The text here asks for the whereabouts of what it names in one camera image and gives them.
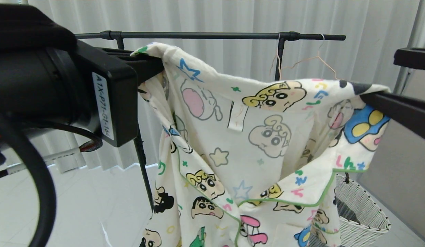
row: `white basket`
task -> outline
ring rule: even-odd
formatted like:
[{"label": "white basket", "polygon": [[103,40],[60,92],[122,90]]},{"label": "white basket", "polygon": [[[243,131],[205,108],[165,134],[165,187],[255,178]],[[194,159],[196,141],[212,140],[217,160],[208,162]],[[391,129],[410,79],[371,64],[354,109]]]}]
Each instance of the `white basket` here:
[{"label": "white basket", "polygon": [[[345,177],[341,175],[336,175],[336,182],[342,246],[372,246],[391,228],[388,217],[358,183],[350,179],[350,183],[347,184]],[[308,246],[325,247],[325,244],[312,235]]]}]

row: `white curtain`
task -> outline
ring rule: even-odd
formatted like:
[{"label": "white curtain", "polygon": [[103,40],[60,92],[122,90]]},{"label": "white curtain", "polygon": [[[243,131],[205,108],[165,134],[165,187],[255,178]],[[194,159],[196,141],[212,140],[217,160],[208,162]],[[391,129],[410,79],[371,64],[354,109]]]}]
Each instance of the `white curtain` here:
[{"label": "white curtain", "polygon": [[[398,48],[406,47],[420,0],[28,0],[58,24],[74,33],[123,32],[263,32],[322,33],[346,35],[345,41],[325,41],[321,56],[338,78],[380,83],[394,88],[399,66],[393,65]],[[273,81],[269,74],[275,58],[276,40],[125,39],[134,50],[157,41],[176,45],[202,59],[218,72],[256,80]],[[115,41],[86,39],[91,45],[116,48]],[[286,42],[283,66],[315,56],[319,40]],[[333,78],[322,62],[300,63],[284,69],[283,79]],[[138,101],[138,120],[147,163],[157,161],[162,131],[148,106]],[[42,155],[77,147],[86,140],[70,133],[53,131],[33,140]],[[8,163],[18,162],[7,151]],[[87,165],[103,169],[122,168],[137,162],[132,142],[121,148],[104,146],[92,153],[56,161],[61,172]]]}]

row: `white fabric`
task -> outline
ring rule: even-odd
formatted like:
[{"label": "white fabric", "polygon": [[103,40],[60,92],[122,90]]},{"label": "white fabric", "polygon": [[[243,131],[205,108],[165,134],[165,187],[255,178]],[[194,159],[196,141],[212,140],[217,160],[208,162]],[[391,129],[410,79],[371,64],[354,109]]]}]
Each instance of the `white fabric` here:
[{"label": "white fabric", "polygon": [[166,44],[137,53],[165,67],[139,86],[164,129],[143,246],[341,244],[334,172],[368,169],[389,118],[358,95],[386,86],[262,83]]}]

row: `tile floor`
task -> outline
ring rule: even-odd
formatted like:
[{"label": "tile floor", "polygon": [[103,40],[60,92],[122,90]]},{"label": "tile floor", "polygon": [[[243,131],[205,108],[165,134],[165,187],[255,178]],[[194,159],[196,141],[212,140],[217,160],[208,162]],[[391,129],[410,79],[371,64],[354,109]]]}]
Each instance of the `tile floor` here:
[{"label": "tile floor", "polygon": [[[156,167],[149,169],[156,174]],[[137,247],[151,211],[140,168],[79,169],[60,174],[50,167],[57,189],[57,220],[48,247]],[[385,207],[392,229],[374,247],[425,247]],[[27,172],[0,179],[0,247],[26,247],[38,216]]]}]

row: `clothing label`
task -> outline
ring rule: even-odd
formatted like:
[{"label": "clothing label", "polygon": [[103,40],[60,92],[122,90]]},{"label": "clothing label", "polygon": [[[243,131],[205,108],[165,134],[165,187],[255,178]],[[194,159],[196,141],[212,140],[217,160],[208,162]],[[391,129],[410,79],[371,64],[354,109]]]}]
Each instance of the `clothing label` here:
[{"label": "clothing label", "polygon": [[234,131],[243,131],[244,118],[246,117],[247,109],[248,106],[246,105],[232,102],[228,128]]},{"label": "clothing label", "polygon": [[95,89],[96,104],[98,105],[99,121],[101,122],[101,130],[105,136],[115,140],[113,136],[112,113],[110,111],[107,80],[95,72],[92,72],[92,78]]}]

